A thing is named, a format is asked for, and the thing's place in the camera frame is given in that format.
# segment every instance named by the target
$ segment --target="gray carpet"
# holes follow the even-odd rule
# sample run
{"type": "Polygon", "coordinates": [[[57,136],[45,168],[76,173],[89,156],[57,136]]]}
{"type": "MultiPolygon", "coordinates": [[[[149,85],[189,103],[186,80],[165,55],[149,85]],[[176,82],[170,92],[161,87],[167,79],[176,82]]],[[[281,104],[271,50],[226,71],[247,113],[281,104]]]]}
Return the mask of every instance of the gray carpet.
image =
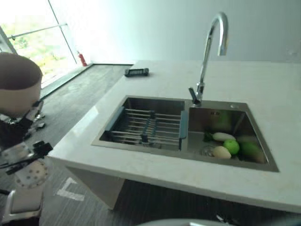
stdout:
{"type": "MultiPolygon", "coordinates": [[[[94,65],[45,99],[43,120],[47,126],[27,144],[44,140],[55,146],[84,114],[116,83],[130,66],[94,65]]],[[[45,189],[41,226],[134,226],[164,218],[199,218],[217,221],[216,214],[241,225],[259,225],[289,213],[227,202],[201,195],[127,180],[114,211],[108,210],[89,191],[70,184],[68,191],[83,195],[77,201],[57,194],[70,173],[54,165],[45,189]]],[[[12,177],[0,172],[0,188],[12,189],[12,177]]],[[[0,195],[0,210],[5,205],[0,195]]]]}

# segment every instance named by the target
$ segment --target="fire extinguisher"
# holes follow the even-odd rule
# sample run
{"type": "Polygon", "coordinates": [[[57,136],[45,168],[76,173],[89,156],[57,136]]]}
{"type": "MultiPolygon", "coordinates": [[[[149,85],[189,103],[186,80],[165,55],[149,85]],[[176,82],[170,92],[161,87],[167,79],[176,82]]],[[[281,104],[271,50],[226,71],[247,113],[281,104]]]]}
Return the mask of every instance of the fire extinguisher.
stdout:
{"type": "Polygon", "coordinates": [[[77,52],[77,53],[78,53],[78,55],[79,55],[80,61],[81,61],[81,63],[83,64],[83,66],[84,66],[84,67],[87,66],[87,63],[86,63],[86,61],[85,61],[85,59],[84,59],[84,56],[83,56],[80,52],[77,52]]]}

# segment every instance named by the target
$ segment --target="stainless steel sink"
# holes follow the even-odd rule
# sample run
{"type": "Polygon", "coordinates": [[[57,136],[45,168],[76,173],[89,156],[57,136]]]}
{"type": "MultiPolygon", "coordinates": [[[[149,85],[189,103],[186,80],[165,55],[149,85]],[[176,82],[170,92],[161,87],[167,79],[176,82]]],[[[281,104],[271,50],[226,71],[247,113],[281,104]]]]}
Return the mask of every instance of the stainless steel sink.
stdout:
{"type": "Polygon", "coordinates": [[[147,152],[257,170],[278,171],[269,148],[245,103],[126,97],[92,145],[147,152]],[[258,147],[260,158],[242,154],[213,157],[221,142],[204,142],[204,134],[225,132],[258,147]]]}

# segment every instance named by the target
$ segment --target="sink strainer rack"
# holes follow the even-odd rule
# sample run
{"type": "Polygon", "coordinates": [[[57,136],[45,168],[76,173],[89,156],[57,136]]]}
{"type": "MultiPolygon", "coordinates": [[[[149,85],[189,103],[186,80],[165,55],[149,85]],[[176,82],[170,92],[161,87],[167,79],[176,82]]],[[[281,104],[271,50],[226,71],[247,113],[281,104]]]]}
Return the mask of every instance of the sink strainer rack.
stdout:
{"type": "Polygon", "coordinates": [[[105,129],[112,142],[180,150],[187,136],[188,113],[180,115],[153,110],[128,109],[121,106],[105,129]]]}

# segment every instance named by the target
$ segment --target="glass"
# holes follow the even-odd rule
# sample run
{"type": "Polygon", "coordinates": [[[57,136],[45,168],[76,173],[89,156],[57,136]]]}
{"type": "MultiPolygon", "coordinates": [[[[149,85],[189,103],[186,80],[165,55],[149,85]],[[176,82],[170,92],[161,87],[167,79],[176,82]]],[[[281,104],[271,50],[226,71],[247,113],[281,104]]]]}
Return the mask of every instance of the glass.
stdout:
{"type": "Polygon", "coordinates": [[[47,0],[5,1],[0,13],[0,26],[9,37],[57,25],[47,0]]]}
{"type": "Polygon", "coordinates": [[[62,77],[76,63],[58,27],[10,40],[17,53],[35,62],[43,72],[42,87],[56,77],[62,77]]]}

